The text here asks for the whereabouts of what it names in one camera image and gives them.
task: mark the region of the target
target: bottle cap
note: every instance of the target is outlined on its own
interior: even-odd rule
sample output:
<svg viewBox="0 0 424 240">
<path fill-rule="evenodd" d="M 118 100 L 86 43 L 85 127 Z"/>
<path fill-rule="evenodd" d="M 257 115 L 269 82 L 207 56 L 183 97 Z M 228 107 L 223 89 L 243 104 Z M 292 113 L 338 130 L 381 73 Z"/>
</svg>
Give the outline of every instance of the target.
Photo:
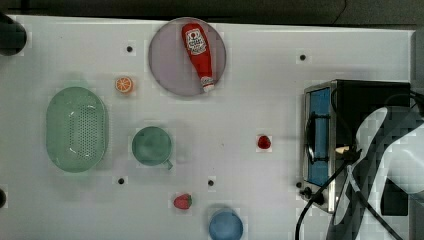
<svg viewBox="0 0 424 240">
<path fill-rule="evenodd" d="M 211 85 L 207 85 L 203 87 L 203 91 L 205 92 L 209 92 L 211 90 L 213 90 L 215 88 L 215 85 L 211 84 Z"/>
</svg>

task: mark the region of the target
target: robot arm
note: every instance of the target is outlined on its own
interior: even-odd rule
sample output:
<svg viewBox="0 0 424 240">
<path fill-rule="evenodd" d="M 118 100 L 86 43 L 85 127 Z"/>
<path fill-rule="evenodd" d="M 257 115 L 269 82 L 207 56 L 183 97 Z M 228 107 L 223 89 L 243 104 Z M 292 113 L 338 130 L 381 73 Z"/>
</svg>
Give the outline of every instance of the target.
<svg viewBox="0 0 424 240">
<path fill-rule="evenodd" d="M 424 157 L 420 158 L 424 156 L 424 143 L 419 140 L 423 137 L 424 121 L 409 108 L 381 108 L 365 119 L 357 132 L 357 147 L 362 153 L 352 165 L 352 176 L 367 204 L 379 206 L 377 202 L 381 201 L 387 178 L 408 194 L 424 196 L 421 193 L 424 190 Z M 367 215 L 370 214 L 347 181 L 332 216 L 327 239 L 356 239 Z"/>
</svg>

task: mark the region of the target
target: tabletop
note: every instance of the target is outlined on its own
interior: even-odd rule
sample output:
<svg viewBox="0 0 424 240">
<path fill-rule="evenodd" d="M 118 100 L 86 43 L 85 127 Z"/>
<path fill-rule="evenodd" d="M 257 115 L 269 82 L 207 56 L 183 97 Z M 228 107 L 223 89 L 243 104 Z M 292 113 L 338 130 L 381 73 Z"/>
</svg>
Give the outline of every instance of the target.
<svg viewBox="0 0 424 240">
<path fill-rule="evenodd" d="M 180 97 L 148 65 L 164 21 L 12 17 L 29 39 L 17 56 L 0 56 L 0 188 L 8 196 L 0 239 L 208 239 L 210 217 L 223 207 L 242 219 L 242 239 L 294 239 L 305 206 L 295 187 L 304 89 L 411 79 L 413 31 L 211 23 L 227 50 L 223 77 L 207 94 Z M 129 96 L 114 89 L 119 76 L 133 79 Z M 106 105 L 109 145 L 94 168 L 70 174 L 47 155 L 46 111 L 78 82 Z M 170 133 L 171 170 L 133 156 L 132 138 L 147 126 Z M 272 136 L 272 151 L 257 152 L 259 134 Z M 187 211 L 172 205 L 180 193 L 193 196 Z M 325 239 L 329 221 L 310 210 L 304 239 Z M 405 218 L 392 223 L 407 236 Z"/>
</svg>

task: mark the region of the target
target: red ketchup bottle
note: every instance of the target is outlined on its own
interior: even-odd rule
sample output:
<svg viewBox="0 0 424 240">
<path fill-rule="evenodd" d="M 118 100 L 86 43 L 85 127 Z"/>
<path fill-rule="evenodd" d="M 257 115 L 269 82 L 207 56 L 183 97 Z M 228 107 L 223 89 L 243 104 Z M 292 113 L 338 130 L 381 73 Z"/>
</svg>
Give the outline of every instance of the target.
<svg viewBox="0 0 424 240">
<path fill-rule="evenodd" d="M 184 46 L 191 63 L 196 68 L 205 92 L 214 89 L 212 78 L 211 52 L 203 28 L 197 23 L 188 23 L 181 30 Z"/>
</svg>

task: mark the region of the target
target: strawberry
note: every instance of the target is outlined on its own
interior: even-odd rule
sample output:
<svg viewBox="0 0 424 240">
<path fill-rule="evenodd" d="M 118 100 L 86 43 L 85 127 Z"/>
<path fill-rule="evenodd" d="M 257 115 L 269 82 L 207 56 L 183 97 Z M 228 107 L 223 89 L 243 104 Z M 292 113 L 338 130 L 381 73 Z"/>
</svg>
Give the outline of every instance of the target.
<svg viewBox="0 0 424 240">
<path fill-rule="evenodd" d="M 183 209 L 183 210 L 189 209 L 191 206 L 191 203 L 192 203 L 191 195 L 187 193 L 175 198 L 174 200 L 174 206 L 176 208 Z"/>
<path fill-rule="evenodd" d="M 258 139 L 258 147 L 260 149 L 268 149 L 271 147 L 271 140 L 267 136 L 261 136 Z"/>
</svg>

